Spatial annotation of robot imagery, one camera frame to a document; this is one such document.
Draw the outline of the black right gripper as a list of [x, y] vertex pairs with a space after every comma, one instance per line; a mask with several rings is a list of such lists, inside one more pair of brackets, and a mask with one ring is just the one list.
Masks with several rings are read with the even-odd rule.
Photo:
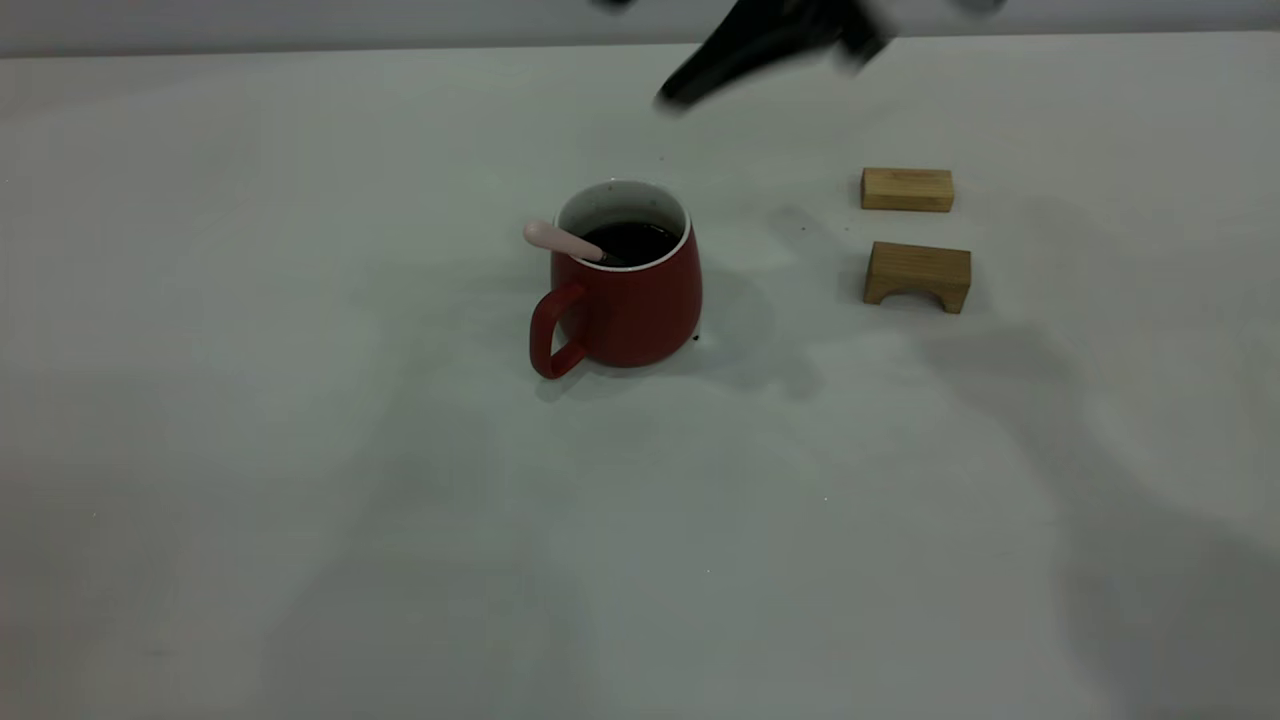
[[781, 61], [836, 49], [868, 63], [893, 40], [870, 1], [739, 1], [655, 99], [687, 111], [732, 83]]

